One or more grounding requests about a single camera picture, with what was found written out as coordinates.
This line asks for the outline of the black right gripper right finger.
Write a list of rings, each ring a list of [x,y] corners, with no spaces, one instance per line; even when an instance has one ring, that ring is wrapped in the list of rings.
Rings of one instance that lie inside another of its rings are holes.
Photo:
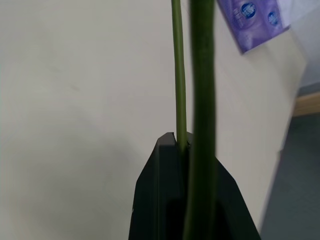
[[[261,237],[251,217],[237,182],[217,161],[216,205],[212,240],[259,240]]]

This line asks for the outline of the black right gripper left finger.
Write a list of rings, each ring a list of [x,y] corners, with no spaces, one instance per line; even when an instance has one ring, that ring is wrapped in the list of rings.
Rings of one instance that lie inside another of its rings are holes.
[[[135,185],[128,238],[181,240],[185,216],[182,162],[175,136],[162,135]]]

